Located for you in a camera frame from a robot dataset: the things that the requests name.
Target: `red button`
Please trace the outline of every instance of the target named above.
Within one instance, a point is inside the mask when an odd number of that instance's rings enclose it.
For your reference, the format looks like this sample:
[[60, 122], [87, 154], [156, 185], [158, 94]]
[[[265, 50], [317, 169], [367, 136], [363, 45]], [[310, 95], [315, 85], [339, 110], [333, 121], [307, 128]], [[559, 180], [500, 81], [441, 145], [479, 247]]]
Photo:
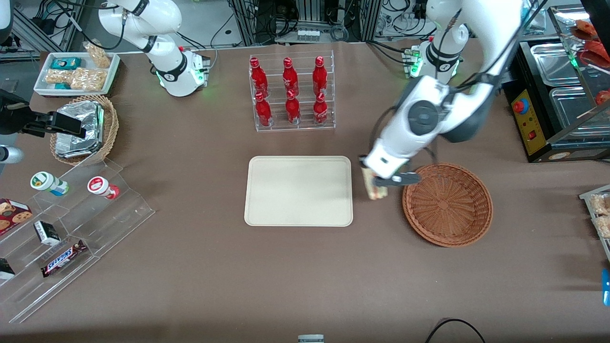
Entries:
[[516, 113], [522, 113], [524, 109], [525, 109], [525, 104], [523, 103], [523, 101], [517, 101], [512, 106], [512, 110], [515, 111]]

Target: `yogurt bottle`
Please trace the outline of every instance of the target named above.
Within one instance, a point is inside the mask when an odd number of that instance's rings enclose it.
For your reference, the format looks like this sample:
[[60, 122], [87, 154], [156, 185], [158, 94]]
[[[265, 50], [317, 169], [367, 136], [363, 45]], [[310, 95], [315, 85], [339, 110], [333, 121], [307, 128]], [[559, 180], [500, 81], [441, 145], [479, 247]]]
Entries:
[[95, 195], [101, 195], [109, 200], [118, 197], [121, 193], [121, 190], [116, 185], [109, 183], [108, 180], [101, 176], [95, 176], [93, 179], [89, 180], [87, 189], [89, 192]]
[[68, 190], [70, 189], [67, 182], [56, 178], [53, 174], [47, 173], [46, 171], [39, 171], [34, 174], [30, 180], [30, 185], [35, 190], [50, 192], [58, 197], [68, 193]]

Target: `snickers bar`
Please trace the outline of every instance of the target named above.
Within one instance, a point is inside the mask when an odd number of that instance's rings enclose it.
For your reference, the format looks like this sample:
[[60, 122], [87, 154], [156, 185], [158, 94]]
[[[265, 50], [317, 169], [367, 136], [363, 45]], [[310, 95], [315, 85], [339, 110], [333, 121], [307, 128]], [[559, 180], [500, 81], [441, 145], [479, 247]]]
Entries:
[[15, 277], [15, 272], [6, 261], [6, 258], [0, 258], [0, 279], [10, 280], [13, 277]]
[[79, 240], [78, 243], [74, 244], [61, 255], [56, 257], [53, 261], [49, 262], [46, 267], [42, 267], [40, 269], [42, 271], [42, 277], [46, 278], [47, 276], [53, 274], [56, 270], [68, 264], [68, 262], [72, 261], [76, 255], [82, 251], [85, 251], [86, 249], [87, 247], [82, 240]]
[[34, 228], [36, 229], [36, 234], [42, 244], [53, 246], [61, 241], [57, 231], [55, 231], [53, 225], [49, 223], [39, 220], [34, 223]]

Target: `emergency stop button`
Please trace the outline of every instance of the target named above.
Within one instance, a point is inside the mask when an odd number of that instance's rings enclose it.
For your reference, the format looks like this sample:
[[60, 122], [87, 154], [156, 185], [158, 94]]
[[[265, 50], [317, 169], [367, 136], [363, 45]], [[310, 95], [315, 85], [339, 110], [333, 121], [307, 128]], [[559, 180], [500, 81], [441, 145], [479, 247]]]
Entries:
[[512, 110], [518, 114], [526, 114], [529, 110], [529, 102], [527, 99], [519, 99], [513, 106]]

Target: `yellow control panel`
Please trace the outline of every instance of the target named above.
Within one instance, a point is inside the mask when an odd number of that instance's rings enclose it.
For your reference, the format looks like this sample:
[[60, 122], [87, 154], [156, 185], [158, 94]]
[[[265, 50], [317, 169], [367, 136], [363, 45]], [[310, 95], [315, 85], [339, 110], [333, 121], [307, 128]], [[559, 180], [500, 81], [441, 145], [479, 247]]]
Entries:
[[525, 144], [528, 155], [533, 155], [547, 144], [547, 140], [542, 133], [538, 117], [531, 105], [531, 100], [527, 90], [511, 103], [512, 113], [517, 119], [521, 138]]

